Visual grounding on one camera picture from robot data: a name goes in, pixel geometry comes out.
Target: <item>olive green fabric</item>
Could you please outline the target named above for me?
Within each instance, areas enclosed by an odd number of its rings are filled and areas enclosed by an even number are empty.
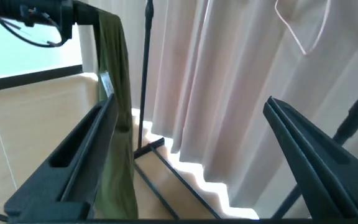
[[[100,82],[100,73],[108,71],[119,116],[96,194],[95,207],[105,218],[136,219],[138,213],[133,186],[132,106],[127,47],[118,16],[100,12],[99,21],[99,99],[107,98]]]

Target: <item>white curtain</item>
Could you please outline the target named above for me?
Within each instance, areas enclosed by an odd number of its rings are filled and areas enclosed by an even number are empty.
[[[133,107],[140,104],[145,1],[89,0],[121,17]],[[278,9],[305,48],[327,0],[281,0]],[[286,101],[332,136],[358,99],[358,1],[332,0],[317,47],[303,56],[274,0],[155,0],[146,120],[171,137],[180,160],[227,184],[232,207],[270,217],[295,185],[262,108]],[[91,32],[80,30],[83,63],[95,70]],[[358,132],[344,146],[358,157]],[[299,199],[286,217],[307,217]]]

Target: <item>white cable loop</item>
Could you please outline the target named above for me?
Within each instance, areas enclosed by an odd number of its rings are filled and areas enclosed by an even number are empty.
[[[318,42],[320,41],[320,37],[321,37],[321,34],[324,32],[324,28],[326,27],[326,22],[327,22],[327,18],[328,18],[328,14],[329,14],[329,10],[331,8],[331,0],[327,0],[327,4],[326,4],[326,9],[325,9],[325,12],[324,12],[324,17],[323,17],[323,22],[321,23],[321,28],[320,28],[320,31],[318,32],[318,35],[317,35],[317,38],[316,40],[314,40],[314,43],[313,45],[311,46],[310,50],[308,52],[305,51],[305,49],[303,48],[301,42],[299,41],[298,37],[296,36],[296,34],[294,33],[294,31],[292,30],[291,26],[288,24],[288,22],[281,16],[280,12],[278,11],[277,9],[277,4],[278,4],[278,1],[279,0],[276,0],[276,3],[274,5],[274,9],[278,15],[278,17],[281,19],[281,21],[283,21],[283,23],[287,26],[288,30],[291,32],[293,38],[295,39],[296,43],[298,44],[299,48],[301,49],[302,51],[302,54],[304,56],[310,54],[314,48],[316,48]]]

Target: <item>white label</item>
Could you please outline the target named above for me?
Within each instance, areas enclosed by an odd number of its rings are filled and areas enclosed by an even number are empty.
[[[103,72],[100,74],[100,78],[102,79],[103,87],[106,91],[107,97],[109,97],[114,93],[114,88],[112,87],[109,72]]]

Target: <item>tiled floor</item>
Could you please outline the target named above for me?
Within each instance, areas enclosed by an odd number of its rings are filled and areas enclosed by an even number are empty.
[[[0,91],[0,213],[4,202],[96,103],[96,89],[92,78],[75,76]],[[167,155],[164,147],[159,150]],[[212,218],[155,155],[136,163],[180,218]],[[183,175],[196,187],[191,175]],[[137,173],[134,183],[139,218],[172,218]],[[219,206],[215,195],[204,196]]]

